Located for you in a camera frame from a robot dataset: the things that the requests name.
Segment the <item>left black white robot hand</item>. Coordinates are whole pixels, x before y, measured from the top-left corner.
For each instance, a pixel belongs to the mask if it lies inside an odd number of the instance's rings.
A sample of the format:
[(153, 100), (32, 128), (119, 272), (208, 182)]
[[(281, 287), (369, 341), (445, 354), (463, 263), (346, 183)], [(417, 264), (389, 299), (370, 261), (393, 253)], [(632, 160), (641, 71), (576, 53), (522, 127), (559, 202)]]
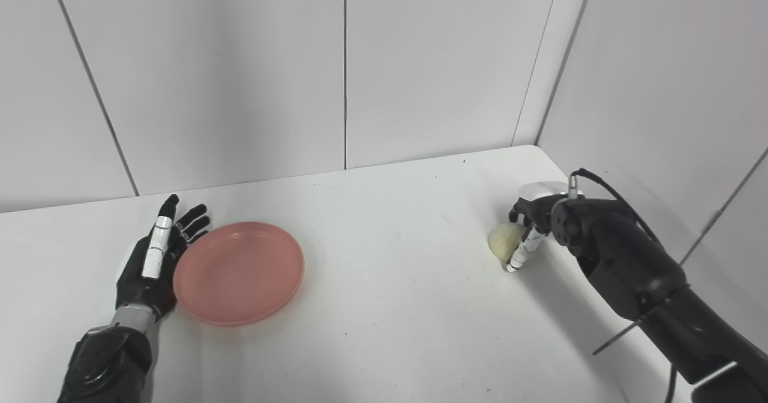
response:
[(173, 278), (181, 256), (204, 234), (211, 217), (206, 204), (176, 216), (180, 198), (161, 205), (149, 233), (139, 239), (117, 280), (116, 308), (142, 306), (160, 321), (176, 306)]

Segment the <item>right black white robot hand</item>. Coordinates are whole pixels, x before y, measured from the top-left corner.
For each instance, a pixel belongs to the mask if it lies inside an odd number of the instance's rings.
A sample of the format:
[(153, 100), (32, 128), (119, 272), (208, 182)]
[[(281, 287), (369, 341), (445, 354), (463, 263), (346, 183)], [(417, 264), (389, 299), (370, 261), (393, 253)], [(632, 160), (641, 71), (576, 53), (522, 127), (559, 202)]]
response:
[(522, 185), (518, 195), (508, 219), (520, 225), (522, 232), (519, 240), (513, 241), (510, 258), (503, 261), (508, 272), (521, 269), (551, 233), (552, 209), (555, 203), (568, 197), (568, 184), (558, 181), (532, 182)]

